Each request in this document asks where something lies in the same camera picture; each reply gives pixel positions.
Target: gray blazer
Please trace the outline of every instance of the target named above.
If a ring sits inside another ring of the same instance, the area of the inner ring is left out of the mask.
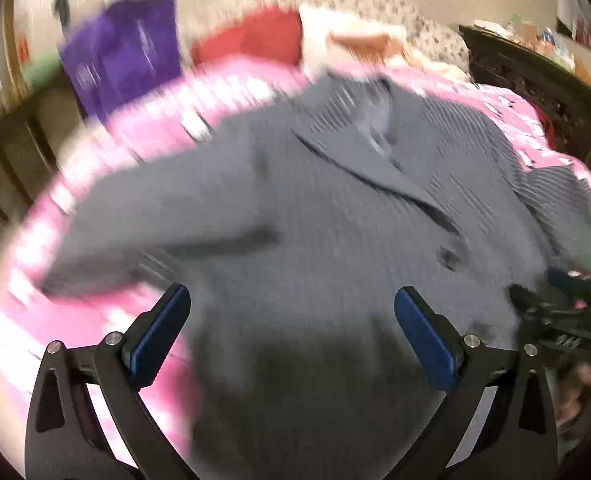
[[[507,286],[590,265],[591,194],[569,168],[525,173],[479,112],[380,85],[386,156],[358,120],[365,86],[328,75],[99,182],[44,282],[189,287],[205,479],[381,478],[442,398],[396,323],[398,288],[507,348]]]

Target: dark wooden furniture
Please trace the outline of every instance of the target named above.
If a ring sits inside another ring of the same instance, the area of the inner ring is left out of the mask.
[[[477,83],[511,88],[551,119],[556,150],[591,169],[591,87],[544,56],[495,34],[460,26]]]

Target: red cushion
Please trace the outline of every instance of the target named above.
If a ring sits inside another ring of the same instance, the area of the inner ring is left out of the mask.
[[[297,10],[260,9],[191,47],[195,66],[230,54],[248,54],[298,65],[302,57],[302,22]]]

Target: white pillow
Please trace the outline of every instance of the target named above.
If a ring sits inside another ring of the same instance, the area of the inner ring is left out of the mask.
[[[310,75],[333,64],[355,61],[351,53],[344,48],[327,46],[329,33],[338,36],[388,34],[400,41],[405,41],[407,38],[407,30],[402,25],[370,22],[350,12],[311,7],[307,4],[302,4],[299,10],[303,30],[300,66]]]

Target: silver bolt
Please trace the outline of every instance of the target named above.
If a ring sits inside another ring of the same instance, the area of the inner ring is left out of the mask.
[[[537,355],[537,348],[535,345],[527,343],[525,344],[525,352],[527,352],[527,354],[529,354],[531,357],[535,357]]]
[[[470,348],[477,348],[480,346],[480,338],[473,334],[464,336],[464,344]]]
[[[49,345],[46,347],[46,351],[49,354],[57,354],[57,352],[60,351],[60,348],[62,348],[62,343],[60,343],[59,341],[51,341]]]
[[[111,332],[104,338],[104,342],[109,346],[117,345],[122,340],[122,334],[119,332]]]

